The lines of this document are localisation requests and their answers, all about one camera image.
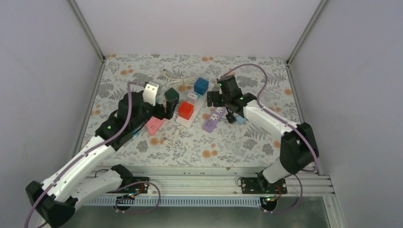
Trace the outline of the red cube socket adapter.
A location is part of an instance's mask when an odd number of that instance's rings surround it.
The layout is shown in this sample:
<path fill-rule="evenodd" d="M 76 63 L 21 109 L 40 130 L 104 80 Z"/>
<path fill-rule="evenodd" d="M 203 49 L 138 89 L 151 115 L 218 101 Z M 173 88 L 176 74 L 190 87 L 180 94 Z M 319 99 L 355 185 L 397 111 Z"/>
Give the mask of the red cube socket adapter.
<path fill-rule="evenodd" d="M 194 112 L 194 105 L 186 101 L 183 101 L 179 106 L 178 116 L 185 120 L 190 120 L 191 116 L 193 115 L 193 112 Z"/>

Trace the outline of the white multicolour power strip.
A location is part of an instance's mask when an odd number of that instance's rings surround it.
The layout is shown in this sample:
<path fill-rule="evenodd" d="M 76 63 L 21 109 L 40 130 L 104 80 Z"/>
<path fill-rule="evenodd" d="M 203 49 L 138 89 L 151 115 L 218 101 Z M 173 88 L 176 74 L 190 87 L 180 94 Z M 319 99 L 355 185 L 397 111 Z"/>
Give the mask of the white multicolour power strip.
<path fill-rule="evenodd" d="M 180 99 L 176 122 L 191 127 L 200 110 L 207 105 L 207 91 L 212 88 L 213 85 L 202 78 L 199 78 L 193 86 L 179 86 Z"/>

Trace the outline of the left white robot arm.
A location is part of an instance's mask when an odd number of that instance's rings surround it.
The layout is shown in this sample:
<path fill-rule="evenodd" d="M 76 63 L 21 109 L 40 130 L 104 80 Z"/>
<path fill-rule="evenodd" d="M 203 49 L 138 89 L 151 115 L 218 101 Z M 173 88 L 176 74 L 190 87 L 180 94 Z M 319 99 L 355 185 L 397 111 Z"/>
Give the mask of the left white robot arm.
<path fill-rule="evenodd" d="M 112 166 L 90 180 L 86 176 L 106 157 L 117 152 L 152 118 L 171 119 L 179 102 L 178 95 L 165 95 L 165 104 L 156 102 L 154 92 L 128 92 L 117 109 L 101 123 L 93 137 L 60 170 L 43 181 L 26 186 L 31 209 L 24 222 L 38 213 L 45 223 L 58 228 L 69 221 L 86 202 L 106 193 L 136 195 L 147 191 L 148 179 L 136 179 L 123 165 Z"/>

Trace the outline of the dark green cube adapter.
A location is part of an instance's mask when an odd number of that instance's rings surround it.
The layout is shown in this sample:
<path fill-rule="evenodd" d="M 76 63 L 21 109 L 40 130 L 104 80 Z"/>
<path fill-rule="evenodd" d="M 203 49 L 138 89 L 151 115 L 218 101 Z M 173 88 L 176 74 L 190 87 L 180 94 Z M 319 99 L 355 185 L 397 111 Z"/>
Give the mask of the dark green cube adapter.
<path fill-rule="evenodd" d="M 164 97 L 166 100 L 167 106 L 169 105 L 177 105 L 179 102 L 179 93 L 174 88 L 169 88 L 165 93 Z"/>

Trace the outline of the blue cube socket adapter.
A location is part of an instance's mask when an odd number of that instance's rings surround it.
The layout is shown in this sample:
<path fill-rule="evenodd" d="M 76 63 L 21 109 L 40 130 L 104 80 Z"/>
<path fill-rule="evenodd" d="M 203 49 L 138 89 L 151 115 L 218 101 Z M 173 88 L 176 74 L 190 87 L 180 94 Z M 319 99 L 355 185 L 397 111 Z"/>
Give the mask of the blue cube socket adapter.
<path fill-rule="evenodd" d="M 201 77 L 199 77 L 193 86 L 194 92 L 199 94 L 199 95 L 204 95 L 209 87 L 209 81 L 207 81 L 206 79 L 203 79 Z"/>

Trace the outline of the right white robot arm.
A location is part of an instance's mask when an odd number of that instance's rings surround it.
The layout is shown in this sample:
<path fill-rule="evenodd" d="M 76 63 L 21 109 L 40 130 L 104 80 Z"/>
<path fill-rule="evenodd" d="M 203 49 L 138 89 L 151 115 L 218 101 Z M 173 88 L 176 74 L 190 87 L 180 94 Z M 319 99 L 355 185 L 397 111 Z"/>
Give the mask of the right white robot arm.
<path fill-rule="evenodd" d="M 280 179 L 317 163 L 319 152 L 309 124 L 289 122 L 266 108 L 257 96 L 244 94 L 232 75 L 217 79 L 217 83 L 220 89 L 207 93 L 208 106 L 227 108 L 229 121 L 234 120 L 233 114 L 246 118 L 270 133 L 279 145 L 279 158 L 257 174 L 257 186 L 262 193 L 270 193 Z"/>

